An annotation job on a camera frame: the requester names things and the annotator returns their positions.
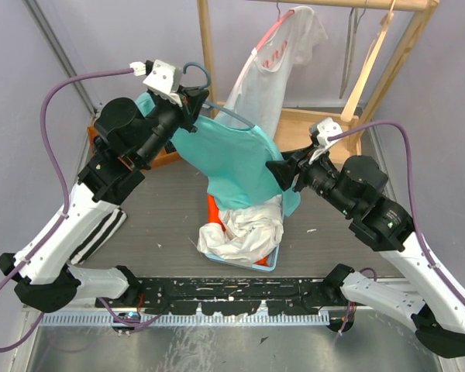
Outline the white t shirt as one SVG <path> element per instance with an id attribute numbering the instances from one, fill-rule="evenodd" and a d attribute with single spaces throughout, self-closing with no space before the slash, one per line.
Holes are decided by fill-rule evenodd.
<path id="1" fill-rule="evenodd" d="M 219 209 L 226 231 L 216 223 L 206 223 L 198 231 L 197 250 L 226 260 L 250 263 L 268 256 L 279 246 L 284 234 L 282 196 L 255 206 Z"/>

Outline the grey metal hanger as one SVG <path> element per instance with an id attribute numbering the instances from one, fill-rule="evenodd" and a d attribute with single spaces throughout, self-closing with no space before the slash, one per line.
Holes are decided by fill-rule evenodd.
<path id="1" fill-rule="evenodd" d="M 366 8 L 351 8 L 346 29 L 346 46 L 342 70 L 342 79 L 339 89 L 339 99 L 342 99 L 345 95 L 346 89 L 350 82 L 350 76 L 353 69 L 353 58 L 357 43 L 357 34 L 361 19 L 365 15 Z"/>

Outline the pink hanger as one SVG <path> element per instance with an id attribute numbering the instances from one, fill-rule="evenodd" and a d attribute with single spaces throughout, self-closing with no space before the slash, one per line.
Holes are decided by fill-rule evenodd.
<path id="1" fill-rule="evenodd" d="M 252 50 L 252 55 L 257 55 L 263 45 L 272 37 L 272 35 L 276 32 L 276 30 L 279 28 L 279 26 L 288 18 L 290 18 L 295 11 L 292 9 L 289 9 L 286 11 L 285 14 L 281 14 L 281 11 L 279 9 L 278 3 L 276 3 L 276 9 L 277 9 L 277 20 L 276 22 L 268 29 L 268 31 L 262 36 L 260 41 L 257 43 L 257 45 L 254 47 Z"/>

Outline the orange t shirt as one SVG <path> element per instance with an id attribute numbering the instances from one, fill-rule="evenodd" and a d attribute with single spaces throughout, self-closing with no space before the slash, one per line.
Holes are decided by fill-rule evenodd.
<path id="1" fill-rule="evenodd" d="M 215 203 L 215 199 L 212 195 L 207 195 L 207 203 L 208 203 L 208 222 L 209 223 L 216 223 L 220 226 L 223 232 L 226 231 L 225 226 L 223 225 L 221 219 L 219 218 L 219 208 Z M 270 264 L 270 256 L 264 257 L 254 263 L 257 266 L 261 267 L 272 267 L 273 265 Z"/>

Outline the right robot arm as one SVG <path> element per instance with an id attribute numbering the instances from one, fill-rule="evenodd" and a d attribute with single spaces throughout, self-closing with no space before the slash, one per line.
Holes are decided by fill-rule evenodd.
<path id="1" fill-rule="evenodd" d="M 341 212 L 354 236 L 396 267 L 416 290 L 404 293 L 339 264 L 323 281 L 327 301 L 370 306 L 408 327 L 433 353 L 465 357 L 465 304 L 455 295 L 463 289 L 440 269 L 432 250 L 420 246 L 408 212 L 384 195 L 388 176 L 369 156 L 351 156 L 337 170 L 328 154 L 310 160 L 313 153 L 311 147 L 292 151 L 266 167 L 282 190 L 311 188 Z"/>

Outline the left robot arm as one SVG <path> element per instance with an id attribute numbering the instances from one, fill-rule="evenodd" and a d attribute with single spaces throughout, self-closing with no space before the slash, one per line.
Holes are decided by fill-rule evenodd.
<path id="1" fill-rule="evenodd" d="M 148 114 L 130 98 L 105 105 L 95 121 L 95 154 L 77 176 L 69 209 L 47 225 L 55 231 L 38 240 L 37 252 L 26 247 L 0 256 L 0 269 L 16 282 L 14 292 L 24 305 L 52 313 L 78 299 L 114 299 L 122 307 L 139 300 L 141 284 L 127 267 L 86 269 L 72 259 L 93 253 L 115 231 L 124 216 L 122 203 L 176 131 L 197 131 L 208 89 L 180 86 L 179 103 L 153 91 L 149 96 L 153 108 Z"/>

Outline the beige wooden hanger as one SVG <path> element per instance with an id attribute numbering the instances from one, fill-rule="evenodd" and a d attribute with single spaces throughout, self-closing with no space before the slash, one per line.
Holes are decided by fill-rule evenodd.
<path id="1" fill-rule="evenodd" d="M 369 51 L 367 53 L 366 59 L 363 63 L 362 69 L 360 71 L 360 75 L 358 79 L 356 80 L 356 84 L 346 102 L 346 105 L 340 114 L 340 119 L 343 122 L 349 122 L 354 115 L 354 112 L 357 109 L 357 106 L 359 104 L 360 98 L 363 94 L 363 90 L 365 89 L 365 85 L 367 83 L 367 80 L 370 76 L 370 73 L 373 69 L 373 66 L 375 64 L 375 61 L 377 59 L 377 56 L 381 50 L 382 44 L 384 42 L 384 39 L 388 33 L 388 30 L 390 28 L 390 24 L 392 22 L 392 19 L 394 17 L 394 6 L 395 6 L 396 1 L 393 0 L 391 1 L 390 7 L 388 9 L 387 14 L 382 18 L 380 21 L 381 24 L 381 30 L 375 37 L 374 41 L 370 45 Z"/>

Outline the teal t shirt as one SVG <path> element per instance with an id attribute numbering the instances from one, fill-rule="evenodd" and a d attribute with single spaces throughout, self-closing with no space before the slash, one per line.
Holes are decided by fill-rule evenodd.
<path id="1" fill-rule="evenodd" d="M 282 191 L 266 162 L 282 160 L 274 141 L 258 126 L 236 129 L 200 115 L 197 131 L 178 129 L 171 142 L 179 155 L 208 178 L 209 195 L 221 210 L 260 205 L 282 197 L 286 216 L 300 205 L 301 196 Z"/>

